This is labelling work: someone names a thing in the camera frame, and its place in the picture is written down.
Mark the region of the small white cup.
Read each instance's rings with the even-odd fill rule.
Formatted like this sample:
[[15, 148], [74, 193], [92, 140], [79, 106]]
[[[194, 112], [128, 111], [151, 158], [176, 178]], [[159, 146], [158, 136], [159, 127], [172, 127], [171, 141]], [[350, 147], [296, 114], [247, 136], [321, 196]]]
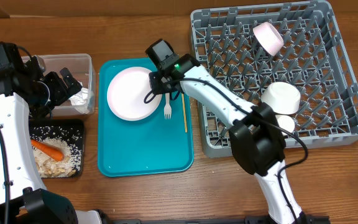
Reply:
[[279, 127], [281, 127], [282, 129], [288, 131], [289, 133], [294, 132], [294, 130], [295, 130], [295, 121], [293, 120], [292, 117], [290, 117], [288, 115], [282, 115], [282, 114], [276, 114], [275, 117], [277, 119]]

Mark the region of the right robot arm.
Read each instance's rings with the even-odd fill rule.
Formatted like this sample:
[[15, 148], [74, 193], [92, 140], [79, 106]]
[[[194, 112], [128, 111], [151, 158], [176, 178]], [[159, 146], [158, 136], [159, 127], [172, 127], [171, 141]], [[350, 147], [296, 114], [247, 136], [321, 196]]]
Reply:
[[156, 95], [179, 91], [207, 107], [229, 131], [232, 156], [250, 175], [254, 175], [268, 203], [274, 223], [306, 223], [306, 215], [297, 204], [285, 170], [284, 134], [273, 109], [239, 98], [221, 85], [190, 54], [179, 56], [162, 40], [145, 51], [156, 66], [150, 73], [151, 91], [144, 103]]

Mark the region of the large white plate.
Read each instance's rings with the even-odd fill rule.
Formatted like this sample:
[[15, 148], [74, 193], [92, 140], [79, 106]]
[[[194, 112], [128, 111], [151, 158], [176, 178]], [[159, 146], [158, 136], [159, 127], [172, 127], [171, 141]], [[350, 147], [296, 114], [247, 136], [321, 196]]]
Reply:
[[118, 118], [138, 121], [150, 116], [160, 105], [162, 96], [151, 93], [149, 73], [144, 67], [130, 67], [120, 71], [110, 82], [107, 90], [107, 103]]

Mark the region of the orange carrot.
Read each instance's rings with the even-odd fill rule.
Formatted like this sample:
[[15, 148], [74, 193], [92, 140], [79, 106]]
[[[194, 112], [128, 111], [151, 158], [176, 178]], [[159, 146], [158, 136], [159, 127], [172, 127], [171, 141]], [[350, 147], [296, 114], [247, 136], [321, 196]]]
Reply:
[[31, 140], [31, 144], [55, 161], [62, 161], [64, 159], [64, 154], [55, 147], [43, 144], [33, 139]]

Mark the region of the white saucer plate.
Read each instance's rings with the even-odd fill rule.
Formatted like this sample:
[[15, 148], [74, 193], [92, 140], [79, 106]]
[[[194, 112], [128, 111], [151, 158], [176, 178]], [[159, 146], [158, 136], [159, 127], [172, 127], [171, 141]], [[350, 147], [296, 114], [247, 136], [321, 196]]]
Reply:
[[271, 83], [261, 96], [266, 103], [278, 114], [295, 114], [300, 106], [301, 93], [299, 90], [285, 82]]

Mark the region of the white tissue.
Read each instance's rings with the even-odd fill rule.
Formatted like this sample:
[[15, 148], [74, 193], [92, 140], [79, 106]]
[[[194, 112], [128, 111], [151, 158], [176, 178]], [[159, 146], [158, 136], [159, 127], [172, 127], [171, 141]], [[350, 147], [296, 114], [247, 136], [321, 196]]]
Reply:
[[81, 90], [69, 98], [72, 106], [75, 107], [80, 114], [90, 114], [91, 100], [94, 94], [89, 89], [82, 87]]

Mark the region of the small white food bowl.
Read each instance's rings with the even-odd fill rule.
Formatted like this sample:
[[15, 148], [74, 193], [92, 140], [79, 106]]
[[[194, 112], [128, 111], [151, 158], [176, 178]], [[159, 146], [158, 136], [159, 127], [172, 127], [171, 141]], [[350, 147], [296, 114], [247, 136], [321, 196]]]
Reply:
[[271, 23], [261, 23], [252, 30], [259, 44], [271, 56], [275, 56], [283, 47], [283, 38]]

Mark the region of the rice food scraps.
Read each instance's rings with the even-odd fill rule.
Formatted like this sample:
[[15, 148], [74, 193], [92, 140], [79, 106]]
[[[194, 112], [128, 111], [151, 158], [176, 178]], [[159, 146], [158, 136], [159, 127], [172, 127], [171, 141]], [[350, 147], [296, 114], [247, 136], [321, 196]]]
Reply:
[[81, 174], [83, 128], [33, 126], [29, 131], [35, 165], [42, 178], [69, 178]]

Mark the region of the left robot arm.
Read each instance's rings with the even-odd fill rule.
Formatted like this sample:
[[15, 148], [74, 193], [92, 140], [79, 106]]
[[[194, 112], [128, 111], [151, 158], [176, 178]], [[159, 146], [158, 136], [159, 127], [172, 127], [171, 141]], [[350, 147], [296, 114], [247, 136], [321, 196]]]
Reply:
[[67, 68], [44, 75], [36, 56], [23, 62], [19, 47], [0, 42], [0, 223], [99, 222], [49, 192], [32, 150], [29, 119], [43, 118], [81, 90]]

